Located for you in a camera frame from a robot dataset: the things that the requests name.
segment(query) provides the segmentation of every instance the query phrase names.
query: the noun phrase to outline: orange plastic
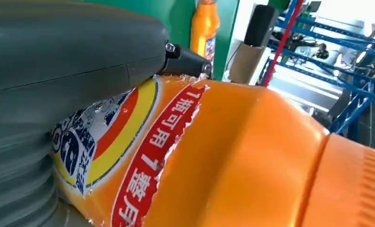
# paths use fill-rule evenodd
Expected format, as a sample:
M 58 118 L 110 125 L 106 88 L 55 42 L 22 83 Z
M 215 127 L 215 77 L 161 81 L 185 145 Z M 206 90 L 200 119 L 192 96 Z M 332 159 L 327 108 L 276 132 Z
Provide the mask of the orange plastic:
M 297 226 L 325 130 L 265 88 L 202 83 L 210 89 L 167 160 L 145 226 Z
M 331 135 L 303 227 L 375 227 L 375 150 Z
M 55 172 L 65 194 L 95 226 L 119 226 L 113 217 L 125 208 L 115 209 L 115 201 L 145 136 L 185 87 L 205 87 L 194 117 L 168 150 L 161 176 L 152 176 L 156 192 L 149 209 L 131 226 L 375 227 L 375 150 L 329 135 L 264 87 L 175 76 L 155 81 L 128 97 L 119 119 L 129 114 L 129 120 L 121 131 L 113 130 L 121 126 L 116 123 L 107 131 L 115 140 L 105 157 L 91 160 L 86 180 L 122 154 L 107 175 L 81 195 L 65 181 L 71 177 Z M 131 100 L 134 108 L 126 105 Z
M 190 49 L 211 60 L 212 63 L 214 63 L 215 34 L 219 27 L 220 19 L 216 3 L 211 0 L 200 1 L 192 18 Z

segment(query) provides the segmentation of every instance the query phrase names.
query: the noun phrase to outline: blue shelving rack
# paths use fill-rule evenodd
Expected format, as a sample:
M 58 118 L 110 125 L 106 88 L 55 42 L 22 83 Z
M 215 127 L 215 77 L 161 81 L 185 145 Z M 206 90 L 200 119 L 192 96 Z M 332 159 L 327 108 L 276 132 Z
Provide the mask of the blue shelving rack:
M 288 22 L 291 19 L 294 19 L 296 25 L 294 25 L 291 28 L 292 32 L 301 33 L 305 36 L 311 36 L 316 39 L 322 39 L 330 43 L 345 46 L 350 49 L 354 49 L 356 51 L 366 52 L 369 55 L 375 56 L 375 39 L 371 37 L 367 37 L 362 34 L 357 34 L 357 33 L 350 32 L 350 31 L 340 29 L 337 27 L 318 23 L 313 20 L 309 20 L 305 18 L 300 18 L 300 17 L 291 18 L 293 11 L 297 5 L 297 2 L 298 0 L 291 1 L 291 4 L 287 10 L 287 13 L 281 14 L 281 16 L 283 17 L 283 20 L 279 20 L 277 22 L 276 24 L 277 27 L 285 29 L 288 25 Z M 307 24 L 311 26 L 312 28 L 310 30 L 305 30 L 303 28 L 298 27 L 297 23 Z M 340 38 L 334 38 L 331 36 L 319 34 L 317 32 L 314 32 L 314 28 L 316 27 L 322 28 L 328 31 L 332 31 L 338 34 L 349 36 L 351 37 L 351 39 L 342 39 L 342 38 L 340 39 Z M 269 44 L 268 47 L 274 51 L 277 49 L 276 46 L 273 46 L 271 44 Z M 283 49 L 281 53 L 284 55 L 294 56 L 297 59 L 302 59 L 302 60 L 311 62 L 315 64 L 316 66 L 318 66 L 319 68 L 321 68 L 323 71 L 325 71 L 327 75 L 331 75 L 331 77 L 330 78 L 323 77 L 315 73 L 312 73 L 310 71 L 304 70 L 302 68 L 298 68 L 296 67 L 295 64 L 287 65 L 283 63 L 282 61 L 277 62 L 279 66 L 282 66 L 287 69 L 302 73 L 304 75 L 328 82 L 332 85 L 336 85 L 338 87 L 347 89 L 348 91 L 351 92 L 351 99 L 350 99 L 349 104 L 344 108 L 341 114 L 339 114 L 333 120 L 331 126 L 329 127 L 329 130 L 331 132 L 342 134 L 344 130 L 348 129 L 351 124 L 358 124 L 359 115 L 362 113 L 363 110 L 368 108 L 373 101 L 375 101 L 375 93 L 374 93 L 375 78 L 371 78 L 363 73 L 358 73 L 356 70 L 346 70 L 346 69 L 342 69 L 342 68 L 339 68 L 330 64 L 326 64 L 322 61 L 318 61 L 316 59 L 297 54 L 288 49 Z M 271 60 L 269 60 L 266 63 L 268 64 L 268 67 L 266 67 L 266 73 L 268 70 L 272 70 L 270 69 L 270 65 L 271 65 L 270 62 Z M 334 70 L 338 70 L 342 74 L 351 76 L 352 83 L 349 83 L 346 80 L 343 80 L 341 77 L 335 77 L 333 75 Z

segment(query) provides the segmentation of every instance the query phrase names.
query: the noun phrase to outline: orange bottle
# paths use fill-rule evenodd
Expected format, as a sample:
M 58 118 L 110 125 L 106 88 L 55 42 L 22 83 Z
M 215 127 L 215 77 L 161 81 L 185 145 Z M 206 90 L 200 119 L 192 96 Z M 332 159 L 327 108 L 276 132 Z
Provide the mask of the orange bottle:
M 264 87 L 158 76 L 60 124 L 58 185 L 96 227 L 375 227 L 375 150 Z
M 201 0 L 192 18 L 190 49 L 214 65 L 215 34 L 220 27 L 215 0 Z

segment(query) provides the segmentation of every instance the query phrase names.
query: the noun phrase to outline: red pole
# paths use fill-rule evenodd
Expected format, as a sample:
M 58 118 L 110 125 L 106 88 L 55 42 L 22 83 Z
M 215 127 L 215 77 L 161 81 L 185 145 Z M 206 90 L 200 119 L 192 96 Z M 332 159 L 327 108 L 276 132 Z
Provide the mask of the red pole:
M 299 14 L 299 11 L 300 11 L 300 8 L 302 6 L 302 3 L 303 3 L 303 0 L 298 0 L 298 2 L 296 3 L 296 6 L 295 6 L 294 13 L 292 14 L 291 18 L 289 19 L 288 24 L 286 25 L 284 35 L 282 36 L 282 39 L 279 42 L 279 46 L 278 46 L 277 52 L 276 52 L 276 54 L 274 56 L 273 61 L 271 62 L 270 68 L 267 71 L 266 78 L 264 79 L 263 86 L 265 86 L 265 87 L 268 86 L 268 83 L 271 80 L 271 75 L 273 74 L 274 67 L 277 64 L 277 59 L 278 59 L 279 55 L 281 54 L 282 49 L 284 48 L 286 39 L 288 38 L 289 32 L 291 31 L 292 26 L 295 23 L 296 17 Z

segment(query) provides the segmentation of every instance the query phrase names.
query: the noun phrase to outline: white chinese characters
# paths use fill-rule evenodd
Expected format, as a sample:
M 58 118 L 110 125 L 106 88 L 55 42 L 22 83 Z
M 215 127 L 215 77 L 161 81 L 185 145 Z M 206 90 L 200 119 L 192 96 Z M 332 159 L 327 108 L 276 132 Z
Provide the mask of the white chinese characters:
M 160 128 L 157 128 L 158 134 L 154 134 L 150 139 L 150 143 L 158 148 L 162 148 L 170 136 L 169 132 L 163 131 Z
M 186 93 L 188 96 L 190 96 L 190 97 L 193 97 L 193 98 L 200 98 L 200 93 L 198 93 L 198 94 L 193 94 L 193 93 L 191 93 L 191 92 L 187 92 Z
M 181 98 L 179 101 L 176 102 L 176 105 L 172 108 L 172 111 L 179 111 L 185 114 L 194 102 L 195 101 L 190 99 Z
M 181 117 L 182 115 L 177 116 L 175 114 L 171 114 L 171 116 L 167 120 L 162 120 L 161 123 L 165 126 L 168 126 L 171 130 L 173 130 Z
M 124 212 L 122 212 L 122 209 L 119 209 L 119 215 L 128 223 L 136 223 L 137 219 L 137 213 L 139 213 L 139 210 L 134 207 L 128 200 L 127 197 L 124 196 L 124 201 L 126 204 L 126 209 Z
M 135 168 L 126 192 L 131 192 L 133 198 L 137 196 L 139 202 L 142 201 L 142 198 L 146 195 L 146 189 L 150 185 L 150 179 L 151 177 L 144 172 L 138 174 L 137 168 Z

